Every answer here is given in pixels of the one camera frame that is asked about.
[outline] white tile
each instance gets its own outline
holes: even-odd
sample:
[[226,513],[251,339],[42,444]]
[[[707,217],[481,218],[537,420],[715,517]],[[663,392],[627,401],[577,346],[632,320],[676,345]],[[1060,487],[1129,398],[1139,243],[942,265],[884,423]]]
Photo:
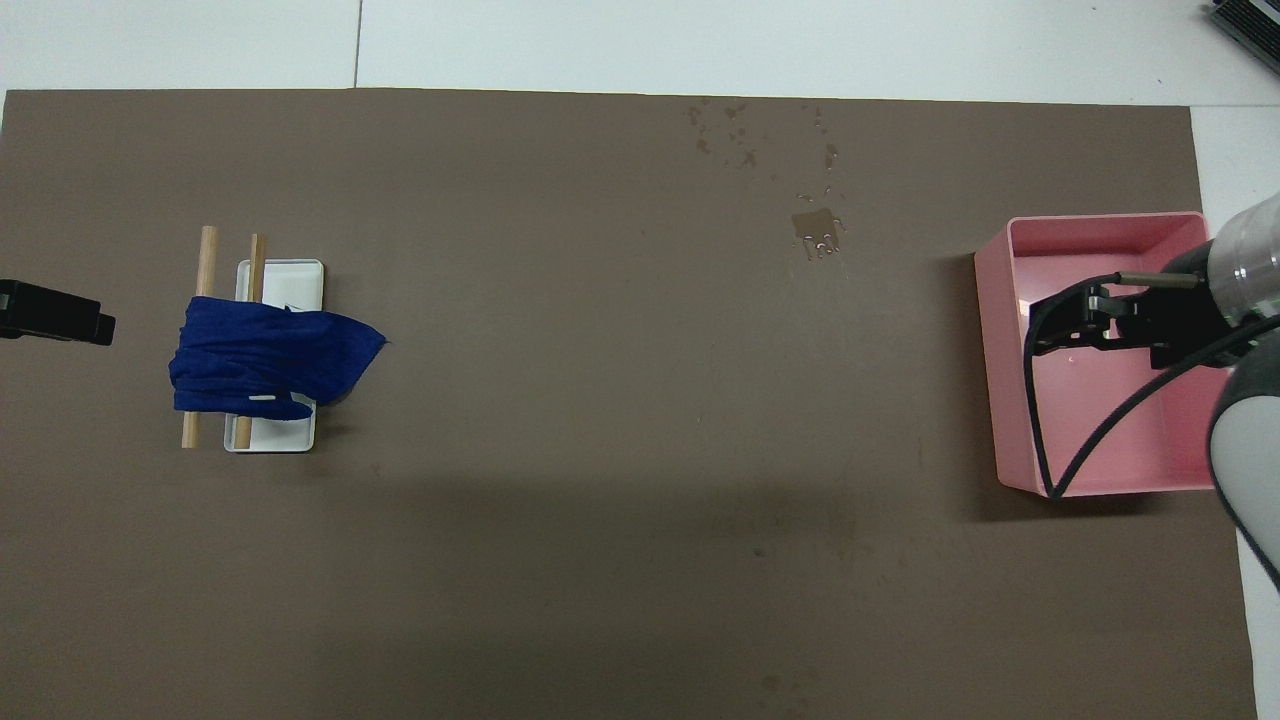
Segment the white tile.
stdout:
[[361,86],[1280,104],[1171,0],[365,0]]
[[4,0],[0,90],[349,87],[360,0]]
[[[1280,108],[1192,108],[1201,200],[1210,231],[1280,192]],[[1239,541],[1258,717],[1280,717],[1280,593]]]

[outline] folded cloth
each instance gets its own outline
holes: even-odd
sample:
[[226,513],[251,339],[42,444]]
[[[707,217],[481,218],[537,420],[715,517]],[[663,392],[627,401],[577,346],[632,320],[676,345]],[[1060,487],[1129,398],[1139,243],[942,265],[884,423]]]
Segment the folded cloth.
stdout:
[[169,363],[175,410],[301,420],[349,391],[387,338],[334,313],[192,297]]

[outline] wooden stick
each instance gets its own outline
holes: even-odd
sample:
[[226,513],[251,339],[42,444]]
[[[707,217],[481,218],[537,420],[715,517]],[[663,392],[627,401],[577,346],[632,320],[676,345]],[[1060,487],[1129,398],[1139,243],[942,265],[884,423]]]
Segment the wooden stick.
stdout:
[[[218,258],[218,228],[200,229],[200,264],[196,266],[196,295],[214,293],[214,260]],[[200,414],[187,410],[182,414],[182,447],[200,446]]]
[[[253,233],[250,241],[248,254],[248,301],[262,301],[262,275],[266,274],[266,236]],[[236,450],[248,450],[250,437],[253,434],[253,418],[238,415],[236,418]]]

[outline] pink bin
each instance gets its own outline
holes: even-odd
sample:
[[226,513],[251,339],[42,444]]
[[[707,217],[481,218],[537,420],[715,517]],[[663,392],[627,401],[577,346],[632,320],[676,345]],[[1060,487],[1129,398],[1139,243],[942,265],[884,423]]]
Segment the pink bin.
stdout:
[[[1021,370],[1030,304],[1091,275],[1158,272],[1204,242],[1208,228],[1199,213],[1014,218],[974,255],[1001,483],[1044,495]],[[1037,357],[1034,370],[1055,482],[1093,428],[1157,374],[1146,350],[1092,347]],[[1066,495],[1211,488],[1204,438],[1225,382],[1226,370],[1196,368],[1157,392],[1098,445]]]

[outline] cable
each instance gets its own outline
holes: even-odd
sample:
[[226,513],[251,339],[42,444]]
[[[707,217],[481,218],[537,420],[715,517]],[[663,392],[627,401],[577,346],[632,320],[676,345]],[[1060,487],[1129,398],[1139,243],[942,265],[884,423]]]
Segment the cable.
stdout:
[[1119,424],[1120,420],[1123,420],[1125,415],[1128,415],[1143,400],[1147,400],[1148,397],[1155,395],[1156,391],[1171,383],[1179,375],[1187,373],[1192,368],[1199,365],[1201,363],[1204,363],[1206,360],[1213,357],[1215,355],[1236,345],[1248,342],[1263,333],[1280,328],[1280,315],[1274,315],[1271,318],[1266,318],[1265,320],[1251,323],[1243,328],[1238,328],[1234,332],[1230,332],[1217,338],[1210,345],[1206,345],[1204,347],[1197,350],[1196,352],[1192,352],[1190,355],[1187,355],[1178,363],[1166,368],[1162,373],[1148,380],[1147,384],[1142,386],[1140,388],[1138,388],[1137,392],[1125,398],[1124,402],[1117,405],[1116,409],[1112,410],[1111,414],[1107,415],[1106,419],[1103,419],[1102,423],[1100,423],[1098,427],[1093,429],[1089,437],[1084,441],[1084,445],[1082,445],[1080,448],[1075,452],[1075,456],[1071,457],[1071,461],[1068,464],[1066,470],[1062,473],[1062,478],[1059,479],[1057,483],[1053,483],[1052,480],[1053,475],[1050,473],[1048,457],[1044,451],[1044,436],[1041,430],[1039,407],[1036,402],[1036,378],[1032,372],[1032,359],[1034,356],[1034,350],[1036,350],[1036,337],[1039,334],[1039,328],[1043,325],[1044,318],[1048,315],[1048,313],[1052,309],[1061,305],[1064,300],[1087,287],[1092,287],[1096,284],[1116,284],[1117,281],[1120,279],[1121,279],[1121,273],[1112,273],[1110,275],[1098,275],[1094,278],[1080,281],[1073,284],[1071,287],[1068,287],[1062,292],[1059,292],[1057,295],[1046,299],[1044,301],[1042,301],[1041,311],[1036,314],[1036,318],[1032,318],[1030,325],[1027,329],[1027,341],[1023,345],[1023,377],[1027,382],[1027,409],[1030,414],[1032,439],[1036,446],[1036,460],[1039,465],[1041,482],[1044,487],[1044,495],[1050,500],[1059,500],[1062,497],[1062,495],[1066,492],[1068,486],[1070,486],[1071,480],[1075,478],[1075,474],[1079,473],[1080,466],[1084,465],[1084,461],[1088,460],[1089,455],[1093,452],[1093,448],[1096,448],[1098,443],[1102,442],[1102,438],[1106,437],[1106,434],[1111,432],[1111,429],[1115,428],[1116,424]]

